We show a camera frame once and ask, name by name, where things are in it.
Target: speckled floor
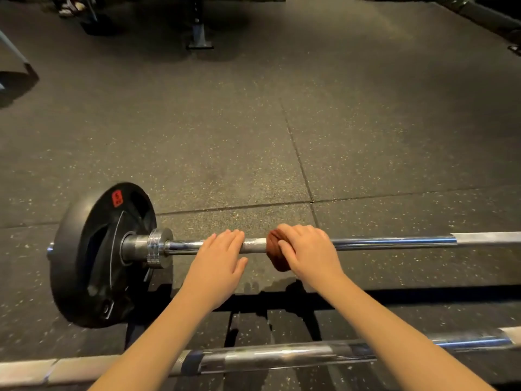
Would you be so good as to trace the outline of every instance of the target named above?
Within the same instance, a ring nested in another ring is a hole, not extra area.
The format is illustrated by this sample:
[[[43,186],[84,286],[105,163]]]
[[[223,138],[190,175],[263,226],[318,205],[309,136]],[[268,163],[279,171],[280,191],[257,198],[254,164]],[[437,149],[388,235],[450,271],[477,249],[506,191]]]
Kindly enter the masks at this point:
[[[0,94],[0,360],[123,349],[124,326],[85,330],[60,317],[44,256],[68,201],[106,181],[140,184],[178,238],[235,227],[263,236],[282,221],[316,223],[334,237],[521,229],[521,59],[471,22],[424,3],[212,2],[216,49],[192,54],[171,0],[109,14],[125,31],[88,37],[39,5],[0,2],[1,30],[40,77],[16,74],[19,60],[0,47],[0,82],[12,88]],[[520,254],[341,259],[402,318],[439,332],[521,325]],[[190,261],[176,259],[173,288]],[[153,281],[170,289],[171,274]],[[355,336],[264,255],[251,257],[237,294],[189,347]],[[281,294],[295,304],[281,308]],[[521,353],[460,358],[499,389],[521,388]],[[378,363],[165,384],[317,388],[396,385]]]

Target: metal bar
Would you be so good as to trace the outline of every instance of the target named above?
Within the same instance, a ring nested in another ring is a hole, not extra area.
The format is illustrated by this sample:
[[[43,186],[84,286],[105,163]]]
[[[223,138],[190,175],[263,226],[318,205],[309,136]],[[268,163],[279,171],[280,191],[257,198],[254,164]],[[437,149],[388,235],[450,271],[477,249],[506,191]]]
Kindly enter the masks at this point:
[[[424,237],[354,237],[331,239],[337,251],[388,250],[405,248],[439,248],[469,245],[499,245],[521,243],[521,232],[454,233],[447,236]],[[196,254],[203,244],[199,241],[167,241],[167,255]],[[246,239],[242,254],[266,252],[266,239]]]
[[[521,327],[493,329],[489,332],[436,334],[429,338],[451,354],[508,350],[521,346]],[[0,388],[89,383],[98,379],[118,357],[101,355],[2,362]],[[185,350],[173,365],[170,376],[302,368],[375,360],[374,353],[361,340]]]

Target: person's right arm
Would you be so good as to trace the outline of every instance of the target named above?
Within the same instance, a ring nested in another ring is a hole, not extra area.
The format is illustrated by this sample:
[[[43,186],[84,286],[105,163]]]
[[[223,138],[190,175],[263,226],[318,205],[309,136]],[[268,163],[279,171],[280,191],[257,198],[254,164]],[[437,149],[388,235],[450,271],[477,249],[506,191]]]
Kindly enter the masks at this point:
[[[327,234],[313,226],[278,226],[291,270],[356,329],[404,391],[494,389],[424,334],[376,302],[342,271]]]

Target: person's right hand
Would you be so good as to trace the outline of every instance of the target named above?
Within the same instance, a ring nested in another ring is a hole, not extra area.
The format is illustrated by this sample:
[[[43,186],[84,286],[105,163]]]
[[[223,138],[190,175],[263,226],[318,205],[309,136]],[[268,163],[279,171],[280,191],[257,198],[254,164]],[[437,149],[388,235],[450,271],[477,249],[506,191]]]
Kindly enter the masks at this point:
[[[288,237],[291,244],[279,241],[279,247],[291,270],[315,290],[320,290],[339,277],[345,277],[336,249],[329,236],[311,225],[289,226],[280,224],[277,229]]]

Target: red-brown cloth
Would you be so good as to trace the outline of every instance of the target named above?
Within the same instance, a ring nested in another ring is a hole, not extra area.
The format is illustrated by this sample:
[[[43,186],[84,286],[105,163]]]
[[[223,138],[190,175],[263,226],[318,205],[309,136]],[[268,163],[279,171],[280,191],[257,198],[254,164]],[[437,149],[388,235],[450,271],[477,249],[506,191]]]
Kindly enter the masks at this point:
[[[266,255],[268,255],[275,269],[279,272],[287,272],[291,269],[279,247],[279,240],[284,240],[291,244],[284,232],[279,229],[270,230],[266,237]]]

